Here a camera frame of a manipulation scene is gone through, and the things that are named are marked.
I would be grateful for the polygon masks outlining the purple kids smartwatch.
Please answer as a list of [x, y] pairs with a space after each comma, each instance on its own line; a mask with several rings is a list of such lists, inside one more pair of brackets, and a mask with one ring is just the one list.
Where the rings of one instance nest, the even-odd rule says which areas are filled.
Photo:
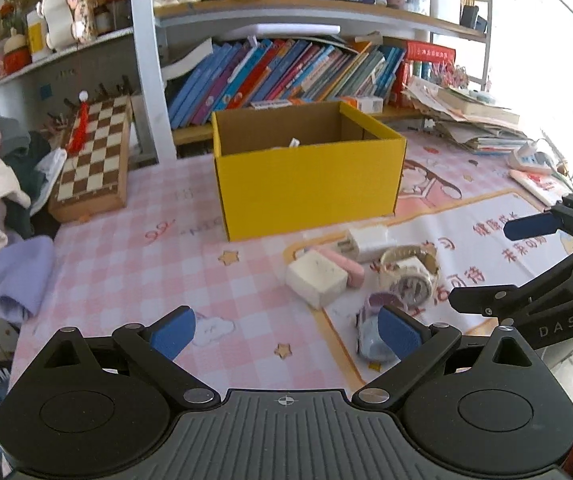
[[390, 292], [372, 292], [356, 314], [356, 353], [369, 362], [387, 363], [397, 359], [379, 335], [378, 315], [384, 306], [402, 308], [404, 304]]

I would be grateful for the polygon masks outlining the wooden chess board box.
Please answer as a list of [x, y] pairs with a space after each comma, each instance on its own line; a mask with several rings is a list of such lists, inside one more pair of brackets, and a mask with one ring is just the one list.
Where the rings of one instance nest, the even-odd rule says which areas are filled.
[[[79, 110], [70, 132], [63, 138], [65, 151], [72, 130], [78, 124]], [[74, 156], [66, 152], [66, 162], [50, 196], [49, 212], [56, 221], [79, 221], [127, 205], [129, 138], [133, 122], [129, 96], [89, 102], [86, 144]]]

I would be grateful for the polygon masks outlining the red tassel ornament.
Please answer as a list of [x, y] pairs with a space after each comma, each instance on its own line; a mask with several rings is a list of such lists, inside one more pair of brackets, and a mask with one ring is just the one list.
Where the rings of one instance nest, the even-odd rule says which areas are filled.
[[89, 118], [89, 94], [86, 90], [79, 92], [80, 110], [78, 113], [78, 124], [73, 128], [70, 140], [68, 141], [66, 152], [70, 156], [78, 154], [86, 144], [87, 127]]

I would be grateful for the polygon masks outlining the purple cloth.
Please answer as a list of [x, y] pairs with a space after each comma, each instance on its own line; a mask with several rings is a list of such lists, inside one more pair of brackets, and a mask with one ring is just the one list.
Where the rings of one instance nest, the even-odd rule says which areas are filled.
[[0, 318], [22, 325], [39, 313], [54, 266], [53, 240], [35, 236], [0, 250]]

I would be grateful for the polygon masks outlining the white cream tube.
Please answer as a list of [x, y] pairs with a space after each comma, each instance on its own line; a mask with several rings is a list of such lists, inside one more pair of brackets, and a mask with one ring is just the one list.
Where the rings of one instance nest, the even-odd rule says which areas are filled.
[[530, 174], [510, 169], [509, 176], [546, 206], [556, 205], [571, 192], [563, 182], [547, 174]]

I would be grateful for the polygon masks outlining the white charger plug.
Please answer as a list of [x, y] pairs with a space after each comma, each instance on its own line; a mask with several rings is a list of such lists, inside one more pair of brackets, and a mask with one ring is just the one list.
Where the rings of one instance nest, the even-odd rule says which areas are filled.
[[378, 260], [387, 249], [396, 245], [386, 226], [352, 228], [344, 240], [337, 243], [340, 254], [358, 263]]

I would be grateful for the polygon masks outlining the pink checkered tablecloth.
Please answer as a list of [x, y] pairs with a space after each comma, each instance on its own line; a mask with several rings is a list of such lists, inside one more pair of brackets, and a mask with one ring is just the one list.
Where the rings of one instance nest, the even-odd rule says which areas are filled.
[[[573, 238], [509, 242], [503, 222], [538, 205], [510, 179], [503, 160], [470, 155], [425, 133], [411, 131], [406, 139], [401, 198], [385, 225], [399, 244], [437, 250], [439, 281], [419, 318], [486, 334], [493, 322], [451, 310], [451, 289], [520, 285], [573, 252]], [[354, 321], [379, 286], [377, 269], [367, 266], [365, 284], [323, 310], [311, 309], [284, 281], [294, 258], [346, 232], [339, 224], [232, 242], [222, 226], [212, 157], [134, 171], [124, 209], [59, 230], [49, 288], [39, 314], [21, 329], [12, 373], [20, 376], [61, 327], [104, 336], [187, 304], [198, 323], [178, 362], [215, 389], [354, 391], [379, 373], [356, 354]]]

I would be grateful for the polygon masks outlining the row of books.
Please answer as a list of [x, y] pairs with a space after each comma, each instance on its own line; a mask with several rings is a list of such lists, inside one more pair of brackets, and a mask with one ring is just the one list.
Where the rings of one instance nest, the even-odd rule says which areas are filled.
[[223, 110], [252, 102], [301, 99], [307, 103], [342, 96], [379, 96], [387, 102], [404, 50], [295, 37], [214, 44], [205, 40], [162, 68], [167, 114], [173, 129], [204, 126]]

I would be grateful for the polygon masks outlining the red book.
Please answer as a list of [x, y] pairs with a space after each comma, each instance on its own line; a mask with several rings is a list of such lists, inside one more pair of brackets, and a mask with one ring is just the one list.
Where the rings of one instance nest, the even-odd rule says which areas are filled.
[[456, 50], [450, 47], [401, 38], [389, 38], [387, 41], [390, 46], [404, 50], [403, 58], [395, 73], [390, 97], [393, 107], [405, 106], [401, 92], [411, 76], [429, 79], [434, 67], [454, 64], [456, 61]]

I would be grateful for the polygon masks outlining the white orange medicine box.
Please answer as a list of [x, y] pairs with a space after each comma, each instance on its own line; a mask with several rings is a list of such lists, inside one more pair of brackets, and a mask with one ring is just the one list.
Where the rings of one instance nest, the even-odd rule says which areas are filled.
[[307, 101], [301, 99], [280, 99], [252, 102], [251, 107], [253, 110], [274, 110], [275, 108], [297, 106], [303, 104], [307, 104]]

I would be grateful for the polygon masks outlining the pile of clothes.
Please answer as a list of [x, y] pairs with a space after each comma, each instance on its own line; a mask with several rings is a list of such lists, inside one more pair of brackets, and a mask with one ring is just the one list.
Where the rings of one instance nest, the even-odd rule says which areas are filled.
[[67, 159], [42, 133], [0, 117], [0, 250], [35, 235], [32, 217], [47, 205]]

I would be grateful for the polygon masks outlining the white bookshelf frame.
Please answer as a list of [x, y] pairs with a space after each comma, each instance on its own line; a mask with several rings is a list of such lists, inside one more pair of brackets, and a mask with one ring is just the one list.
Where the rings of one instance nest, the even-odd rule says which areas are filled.
[[341, 35], [453, 36], [489, 44], [491, 34], [418, 13], [343, 0], [212, 0], [156, 10], [153, 0], [130, 0], [131, 26], [92, 44], [69, 48], [0, 80], [0, 116], [38, 130], [49, 116], [66, 113], [78, 92], [122, 75], [137, 78], [143, 98], [141, 159], [168, 162], [176, 144], [167, 117], [160, 64], [172, 50], [224, 37], [258, 24], [337, 25]]

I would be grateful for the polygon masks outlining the white sponge block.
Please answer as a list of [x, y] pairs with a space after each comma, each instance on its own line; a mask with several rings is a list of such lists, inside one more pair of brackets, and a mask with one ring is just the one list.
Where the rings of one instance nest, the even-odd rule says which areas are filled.
[[345, 292], [349, 274], [320, 252], [310, 250], [288, 265], [284, 280], [306, 304], [321, 310]]

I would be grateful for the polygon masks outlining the pink utility knife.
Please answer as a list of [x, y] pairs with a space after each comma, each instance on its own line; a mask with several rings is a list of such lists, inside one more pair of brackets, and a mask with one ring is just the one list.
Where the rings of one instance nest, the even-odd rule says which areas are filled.
[[314, 246], [313, 249], [347, 273], [347, 286], [352, 288], [360, 288], [363, 286], [366, 271], [360, 263], [323, 246]]

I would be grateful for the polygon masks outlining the yellow cardboard box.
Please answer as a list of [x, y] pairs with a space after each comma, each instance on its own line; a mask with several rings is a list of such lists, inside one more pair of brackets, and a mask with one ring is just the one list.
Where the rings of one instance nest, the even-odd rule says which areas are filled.
[[[393, 214], [407, 140], [345, 102], [212, 116], [228, 240]], [[299, 139], [290, 148], [292, 138]]]

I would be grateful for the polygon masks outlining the stack of papers and books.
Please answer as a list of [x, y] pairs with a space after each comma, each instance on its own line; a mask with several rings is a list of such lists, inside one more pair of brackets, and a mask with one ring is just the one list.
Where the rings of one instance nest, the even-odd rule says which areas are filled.
[[510, 108], [477, 100], [480, 93], [439, 87], [411, 76], [403, 96], [433, 122], [432, 130], [460, 148], [477, 154], [508, 154], [532, 139]]

